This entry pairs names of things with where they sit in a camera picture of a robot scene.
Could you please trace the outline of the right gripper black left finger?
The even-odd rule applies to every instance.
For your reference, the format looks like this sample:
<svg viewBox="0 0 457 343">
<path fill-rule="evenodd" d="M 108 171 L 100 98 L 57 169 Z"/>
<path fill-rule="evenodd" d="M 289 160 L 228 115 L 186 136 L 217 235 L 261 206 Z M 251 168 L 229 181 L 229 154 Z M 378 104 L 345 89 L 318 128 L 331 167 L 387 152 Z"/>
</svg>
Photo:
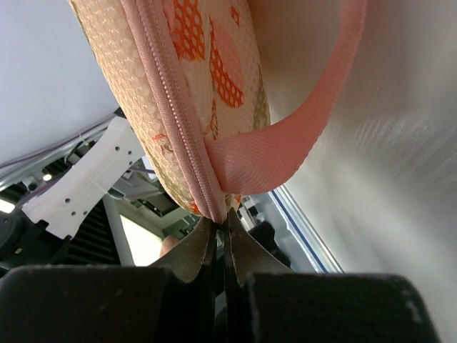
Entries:
<svg viewBox="0 0 457 343">
<path fill-rule="evenodd" d="M 150 267 L 170 270 L 182 282 L 197 278 L 204 263 L 214 256 L 214 223 L 201 218 L 192 232 Z"/>
</svg>

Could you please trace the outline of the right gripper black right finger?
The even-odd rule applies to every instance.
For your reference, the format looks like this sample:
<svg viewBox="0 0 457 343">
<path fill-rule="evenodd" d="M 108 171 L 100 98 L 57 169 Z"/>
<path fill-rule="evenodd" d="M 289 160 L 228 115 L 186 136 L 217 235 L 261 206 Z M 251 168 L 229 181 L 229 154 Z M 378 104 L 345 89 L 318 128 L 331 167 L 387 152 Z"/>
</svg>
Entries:
<svg viewBox="0 0 457 343">
<path fill-rule="evenodd" d="M 234 208 L 228 212 L 224 222 L 224 249 L 224 254 L 228 258 L 227 268 L 233 269 L 236 283 L 239 286 L 246 283 L 250 274 L 293 272 L 244 229 Z"/>
</svg>

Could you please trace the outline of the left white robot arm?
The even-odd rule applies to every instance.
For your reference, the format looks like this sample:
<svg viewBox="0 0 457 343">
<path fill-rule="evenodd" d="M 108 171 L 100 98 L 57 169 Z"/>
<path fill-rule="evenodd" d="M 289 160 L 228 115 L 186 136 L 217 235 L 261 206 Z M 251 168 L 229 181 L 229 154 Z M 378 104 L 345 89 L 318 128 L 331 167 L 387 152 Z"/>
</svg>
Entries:
<svg viewBox="0 0 457 343">
<path fill-rule="evenodd" d="M 95 145 L 42 193 L 1 218 L 1 270 L 27 264 L 60 264 L 91 210 L 114 190 L 134 201 L 160 193 L 136 162 L 144 151 L 125 118 L 114 117 Z"/>
</svg>

